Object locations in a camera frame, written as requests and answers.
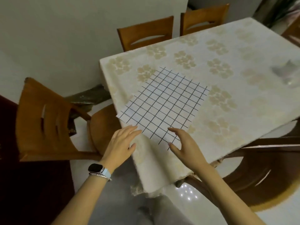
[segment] wall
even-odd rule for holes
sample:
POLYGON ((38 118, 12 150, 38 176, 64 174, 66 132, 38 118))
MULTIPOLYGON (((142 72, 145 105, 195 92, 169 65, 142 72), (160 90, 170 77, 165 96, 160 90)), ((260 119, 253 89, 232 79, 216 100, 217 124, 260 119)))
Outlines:
POLYGON ((226 22, 253 16, 262 0, 189 0, 196 9, 229 3, 226 22))
POLYGON ((98 60, 121 53, 117 28, 180 13, 188 0, 1 0, 0 94, 18 102, 24 78, 62 96, 100 83, 98 60))

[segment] transparent plastic item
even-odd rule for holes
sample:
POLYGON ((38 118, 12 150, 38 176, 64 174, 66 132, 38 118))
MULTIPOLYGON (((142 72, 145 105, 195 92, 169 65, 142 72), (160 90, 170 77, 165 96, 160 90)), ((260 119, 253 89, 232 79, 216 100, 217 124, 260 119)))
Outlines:
POLYGON ((285 65, 271 66, 271 69, 288 87, 300 86, 300 60, 293 62, 288 60, 285 65))

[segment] grid paper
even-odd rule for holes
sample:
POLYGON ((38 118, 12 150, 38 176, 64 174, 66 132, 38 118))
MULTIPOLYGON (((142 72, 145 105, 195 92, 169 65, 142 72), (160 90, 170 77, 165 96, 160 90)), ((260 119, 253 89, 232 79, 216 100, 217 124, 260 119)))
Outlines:
POLYGON ((167 128, 187 130, 208 91, 199 82, 161 68, 142 84, 117 117, 138 125, 145 136, 167 149, 168 142, 180 148, 178 136, 167 128))

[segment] bracelet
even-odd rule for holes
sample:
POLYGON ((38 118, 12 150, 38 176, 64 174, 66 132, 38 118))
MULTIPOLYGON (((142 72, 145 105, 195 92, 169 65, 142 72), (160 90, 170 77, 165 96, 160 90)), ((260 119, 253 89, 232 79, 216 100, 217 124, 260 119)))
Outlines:
POLYGON ((107 179, 108 181, 111 181, 112 179, 111 178, 107 178, 106 176, 102 175, 102 174, 97 174, 97 173, 92 173, 90 172, 89 175, 95 175, 95 176, 98 176, 98 177, 101 177, 101 178, 105 178, 107 179))

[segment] chair seat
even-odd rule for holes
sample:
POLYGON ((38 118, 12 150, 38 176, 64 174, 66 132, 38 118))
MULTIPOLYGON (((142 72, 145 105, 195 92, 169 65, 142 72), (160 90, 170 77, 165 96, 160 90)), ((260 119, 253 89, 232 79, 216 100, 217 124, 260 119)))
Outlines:
POLYGON ((111 104, 93 114, 88 124, 90 140, 101 155, 104 155, 114 132, 122 128, 116 115, 114 105, 111 104))

